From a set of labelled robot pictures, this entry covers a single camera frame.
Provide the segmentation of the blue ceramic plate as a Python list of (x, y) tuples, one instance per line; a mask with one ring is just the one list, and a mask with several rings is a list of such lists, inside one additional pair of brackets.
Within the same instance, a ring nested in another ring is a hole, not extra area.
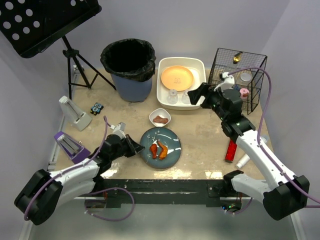
[(140, 153), (143, 161), (155, 169), (168, 169), (174, 166), (182, 153), (178, 136), (170, 129), (154, 127), (147, 130), (140, 139), (145, 149)]

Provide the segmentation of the clear wine glass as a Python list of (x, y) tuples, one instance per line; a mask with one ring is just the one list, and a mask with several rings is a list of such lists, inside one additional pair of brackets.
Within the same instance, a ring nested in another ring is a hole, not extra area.
[(175, 105), (178, 100), (178, 92), (175, 89), (170, 89), (168, 91), (167, 102), (171, 105)]
[(191, 104), (188, 92), (189, 92), (188, 90), (184, 91), (183, 95), (182, 95), (182, 98), (181, 98), (182, 103), (185, 104), (185, 105), (190, 105)]

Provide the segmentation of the yellow plastic plate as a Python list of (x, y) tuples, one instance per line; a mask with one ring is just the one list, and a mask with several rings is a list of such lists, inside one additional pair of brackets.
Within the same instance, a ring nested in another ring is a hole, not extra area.
[(168, 90), (183, 92), (194, 84), (194, 75), (186, 67), (174, 65), (163, 70), (161, 82)]

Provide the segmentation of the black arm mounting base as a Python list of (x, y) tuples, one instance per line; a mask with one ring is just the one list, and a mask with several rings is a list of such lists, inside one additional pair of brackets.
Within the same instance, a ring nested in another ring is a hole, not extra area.
[(205, 205), (220, 207), (221, 201), (235, 200), (239, 195), (224, 190), (222, 179), (112, 179), (97, 177), (93, 190), (81, 197), (104, 199), (100, 191), (107, 190), (106, 206), (119, 208), (122, 204), (151, 205)]

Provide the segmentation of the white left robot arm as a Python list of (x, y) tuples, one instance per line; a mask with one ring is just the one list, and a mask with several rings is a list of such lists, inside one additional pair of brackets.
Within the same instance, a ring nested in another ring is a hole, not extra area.
[(59, 206), (97, 190), (101, 175), (111, 168), (114, 160), (130, 158), (144, 149), (128, 134), (124, 137), (110, 134), (80, 163), (59, 171), (36, 171), (14, 200), (14, 205), (23, 213), (24, 220), (40, 225)]

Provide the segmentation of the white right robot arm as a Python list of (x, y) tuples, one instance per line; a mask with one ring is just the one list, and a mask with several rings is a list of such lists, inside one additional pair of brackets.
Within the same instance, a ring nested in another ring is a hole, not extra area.
[(279, 221), (307, 205), (309, 180), (289, 170), (258, 136), (252, 122), (243, 115), (240, 92), (229, 88), (215, 91), (208, 83), (188, 92), (191, 104), (204, 97), (201, 107), (213, 110), (224, 134), (241, 148), (264, 176), (263, 180), (234, 170), (223, 177), (223, 193), (243, 193), (263, 204), (268, 215)]

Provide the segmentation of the pink lid spice jar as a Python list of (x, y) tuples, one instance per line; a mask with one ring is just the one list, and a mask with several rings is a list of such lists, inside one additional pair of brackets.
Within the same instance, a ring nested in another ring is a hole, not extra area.
[(239, 92), (242, 100), (246, 100), (250, 95), (250, 91), (247, 88), (241, 88)]

